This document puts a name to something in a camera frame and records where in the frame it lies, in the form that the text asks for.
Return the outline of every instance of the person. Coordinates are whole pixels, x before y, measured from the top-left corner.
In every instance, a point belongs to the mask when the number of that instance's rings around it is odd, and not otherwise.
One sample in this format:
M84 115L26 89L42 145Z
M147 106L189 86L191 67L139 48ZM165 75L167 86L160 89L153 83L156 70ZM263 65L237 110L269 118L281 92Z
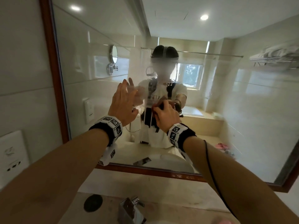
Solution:
M126 87L126 80L119 84L108 112L122 126L138 114L132 111L137 91L128 93ZM154 109L159 128L165 133L175 131L180 118L169 102L164 101L164 110ZM1 223L58 223L111 143L110 136L108 130L92 128L30 165L0 192ZM179 146L242 224L299 223L267 184L229 156L196 136L185 137Z
M142 104L144 100L145 111L141 115L141 129L136 140L149 144L151 147L169 148L172 147L172 144L167 135L157 128L151 107L162 97L166 97L173 101L177 111L180 111L186 104L187 87L170 79L170 75L178 63L178 52L174 47L157 46L151 55L151 62L157 78L146 79L138 84L143 88L144 96L135 105ZM134 86L131 78L129 78L129 83L130 86Z

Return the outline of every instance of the faucet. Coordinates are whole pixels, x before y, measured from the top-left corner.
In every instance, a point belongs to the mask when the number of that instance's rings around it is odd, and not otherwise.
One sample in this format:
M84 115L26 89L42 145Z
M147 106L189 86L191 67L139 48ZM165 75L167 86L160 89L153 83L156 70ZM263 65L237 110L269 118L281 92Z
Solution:
M144 224L147 220L138 210L136 205L144 207L144 203L138 197L132 200L126 198L118 207L118 223L119 224Z

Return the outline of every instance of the wooden mirror frame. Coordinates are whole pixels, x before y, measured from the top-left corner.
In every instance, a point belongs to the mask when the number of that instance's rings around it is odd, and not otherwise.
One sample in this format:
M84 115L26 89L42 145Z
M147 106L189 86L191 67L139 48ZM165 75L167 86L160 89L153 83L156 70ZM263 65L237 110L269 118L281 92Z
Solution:
M52 9L52 0L39 0L40 10L43 19L47 50L49 55L50 69L53 79L53 87L58 111L60 131L62 142L69 141L70 132L68 127L68 118L65 105L65 97L63 91L63 83L61 76L61 67L59 60L59 50L56 38L56 29L54 22L54 14ZM166 178L176 178L182 180L206 182L202 175L175 172L164 169L134 167L130 165L110 163L107 166L97 165L95 168L103 170L113 170L127 173L144 174L151 176L159 176ZM281 172L274 183L266 182L267 185L276 192L289 192L299 175L299 141L295 145Z

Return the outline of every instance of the round makeup mirror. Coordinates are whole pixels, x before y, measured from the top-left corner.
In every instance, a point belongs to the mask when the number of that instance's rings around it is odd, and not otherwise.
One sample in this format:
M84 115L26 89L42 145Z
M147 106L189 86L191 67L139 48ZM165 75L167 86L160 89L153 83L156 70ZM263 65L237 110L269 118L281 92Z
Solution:
M110 50L110 59L111 59L111 64L116 64L117 62L117 48L115 45L111 46Z

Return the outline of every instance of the white t-shirt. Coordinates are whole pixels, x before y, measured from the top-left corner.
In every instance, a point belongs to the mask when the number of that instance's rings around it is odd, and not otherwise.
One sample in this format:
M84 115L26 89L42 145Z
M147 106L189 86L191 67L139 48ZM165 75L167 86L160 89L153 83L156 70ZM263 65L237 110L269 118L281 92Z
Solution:
M143 80L139 83L139 86L144 87L145 93L148 96L150 79ZM173 90L171 100L175 100L178 94L184 94L187 96L187 87L184 86L180 82L176 82ZM151 99L155 100L156 102L159 101L160 98L163 96L168 97L168 92L166 90L166 85L157 84L156 90L152 93ZM141 122L141 129L140 129L139 141L148 142L151 147L158 147L158 148L169 148L172 144L169 142L166 133L164 133L161 129L156 133L156 128L154 126L149 127L148 125L144 124L144 121Z

